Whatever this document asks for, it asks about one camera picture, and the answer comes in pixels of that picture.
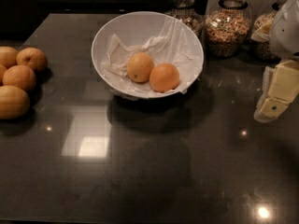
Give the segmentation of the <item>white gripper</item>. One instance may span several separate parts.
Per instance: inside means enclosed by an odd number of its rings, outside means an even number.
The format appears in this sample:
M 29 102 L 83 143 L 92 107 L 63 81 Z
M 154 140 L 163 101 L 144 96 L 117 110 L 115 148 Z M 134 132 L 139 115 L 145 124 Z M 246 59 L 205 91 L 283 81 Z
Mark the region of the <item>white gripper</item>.
M 270 51 L 281 60 L 263 72 L 263 94 L 254 118 L 267 123 L 278 119 L 299 94 L 299 0 L 287 0 L 270 30 Z

